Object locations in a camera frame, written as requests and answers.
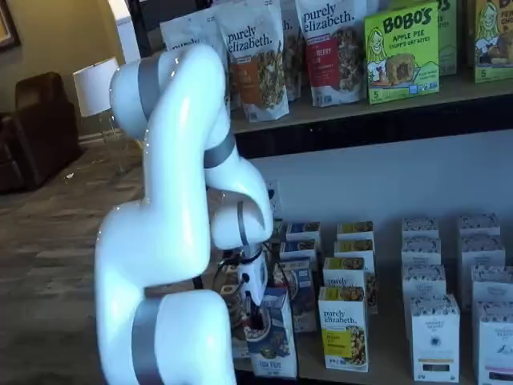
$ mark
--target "white granola bag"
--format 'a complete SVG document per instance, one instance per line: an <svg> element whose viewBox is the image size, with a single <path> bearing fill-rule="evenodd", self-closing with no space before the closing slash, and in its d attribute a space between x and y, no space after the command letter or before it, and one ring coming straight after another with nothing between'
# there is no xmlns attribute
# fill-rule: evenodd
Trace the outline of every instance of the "white granola bag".
<svg viewBox="0 0 513 385"><path fill-rule="evenodd" d="M296 0L306 39L313 105L352 103L366 95L363 0Z"/></svg>
<svg viewBox="0 0 513 385"><path fill-rule="evenodd" d="M248 120L287 115L279 0L229 2L214 9Z"/></svg>
<svg viewBox="0 0 513 385"><path fill-rule="evenodd" d="M281 0L281 18L283 19L283 35L285 49L283 51L283 69L285 86L289 102L301 98L303 70L303 51L305 40L297 18L296 1Z"/></svg>
<svg viewBox="0 0 513 385"><path fill-rule="evenodd" d="M216 24L214 9L207 8L192 14L186 14L180 18L162 22L160 23L160 31L168 51L173 51L190 44L204 43L217 52L226 74L227 89L224 100L227 106L229 106L228 55L223 37Z"/></svg>

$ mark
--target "picture frame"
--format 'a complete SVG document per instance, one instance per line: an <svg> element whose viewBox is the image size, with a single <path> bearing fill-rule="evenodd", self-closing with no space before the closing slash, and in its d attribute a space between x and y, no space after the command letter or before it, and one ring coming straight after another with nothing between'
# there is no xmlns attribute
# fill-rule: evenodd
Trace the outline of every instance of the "picture frame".
<svg viewBox="0 0 513 385"><path fill-rule="evenodd" d="M18 32L14 26L6 0L0 0L0 52L20 45Z"/></svg>

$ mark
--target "white lampshade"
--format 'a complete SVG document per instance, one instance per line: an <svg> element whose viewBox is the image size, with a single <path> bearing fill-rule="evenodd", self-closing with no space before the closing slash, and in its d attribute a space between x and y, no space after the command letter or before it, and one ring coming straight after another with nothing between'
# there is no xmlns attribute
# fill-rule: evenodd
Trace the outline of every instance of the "white lampshade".
<svg viewBox="0 0 513 385"><path fill-rule="evenodd" d="M82 117L96 115L111 108L111 80L118 68L118 61L111 58L73 74Z"/></svg>

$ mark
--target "brown leather armchair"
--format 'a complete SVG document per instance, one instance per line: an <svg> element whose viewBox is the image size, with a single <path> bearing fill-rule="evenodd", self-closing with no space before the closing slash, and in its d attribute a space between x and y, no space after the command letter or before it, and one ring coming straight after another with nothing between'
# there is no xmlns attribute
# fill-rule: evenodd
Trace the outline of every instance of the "brown leather armchair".
<svg viewBox="0 0 513 385"><path fill-rule="evenodd" d="M18 82L15 105L0 114L0 191L36 188L80 155L75 109L59 74Z"/></svg>

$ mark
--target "table lamp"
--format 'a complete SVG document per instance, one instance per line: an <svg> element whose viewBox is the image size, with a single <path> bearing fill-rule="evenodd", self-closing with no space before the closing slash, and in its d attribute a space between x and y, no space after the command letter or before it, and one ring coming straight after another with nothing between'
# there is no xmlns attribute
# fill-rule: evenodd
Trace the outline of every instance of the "table lamp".
<svg viewBox="0 0 513 385"><path fill-rule="evenodd" d="M79 98L80 115L83 118L95 116L101 127L103 141L119 172L125 172L127 147L123 133L116 129L111 110L111 80L118 70L118 62L110 58L73 74Z"/></svg>

